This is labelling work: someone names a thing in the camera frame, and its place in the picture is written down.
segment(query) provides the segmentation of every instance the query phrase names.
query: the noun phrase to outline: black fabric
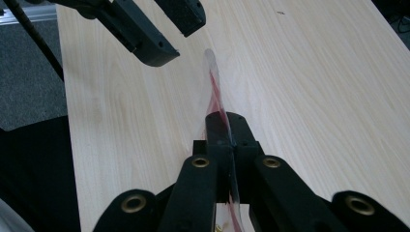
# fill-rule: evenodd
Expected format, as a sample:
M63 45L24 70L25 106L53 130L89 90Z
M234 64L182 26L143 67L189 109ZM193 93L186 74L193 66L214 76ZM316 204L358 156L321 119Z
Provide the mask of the black fabric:
M80 231L67 117L0 133L0 198L35 231Z

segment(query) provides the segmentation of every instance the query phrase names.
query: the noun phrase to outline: wood grain surface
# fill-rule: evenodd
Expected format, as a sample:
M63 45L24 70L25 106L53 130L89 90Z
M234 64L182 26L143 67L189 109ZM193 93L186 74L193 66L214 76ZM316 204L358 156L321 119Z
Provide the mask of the wood grain surface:
M410 52L370 0L202 0L207 24L186 39L154 1L136 2L181 57L144 66L58 8L83 231L121 192L176 181L203 129L208 47L227 110L265 153L326 199L360 191L410 224Z

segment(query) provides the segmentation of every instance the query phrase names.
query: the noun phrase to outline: gray carpet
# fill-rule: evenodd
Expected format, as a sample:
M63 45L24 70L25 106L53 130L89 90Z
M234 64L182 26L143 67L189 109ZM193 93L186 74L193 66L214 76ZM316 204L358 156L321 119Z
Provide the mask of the gray carpet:
M1 0L0 8L7 8ZM57 22L34 24L61 62ZM400 37L410 49L410 33ZM0 128L9 131L67 115L63 82L22 27L0 26L0 41Z

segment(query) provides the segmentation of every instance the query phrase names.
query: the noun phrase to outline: table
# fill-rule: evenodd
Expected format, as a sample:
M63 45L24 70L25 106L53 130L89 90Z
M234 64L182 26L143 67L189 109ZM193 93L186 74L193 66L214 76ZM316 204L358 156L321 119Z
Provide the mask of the table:
M207 25L187 39L154 1L136 2L181 57L144 66L58 8L83 231L121 192L176 181L203 129L207 47L227 110L265 153L318 195L360 191L409 225L410 52L370 0L203 0Z

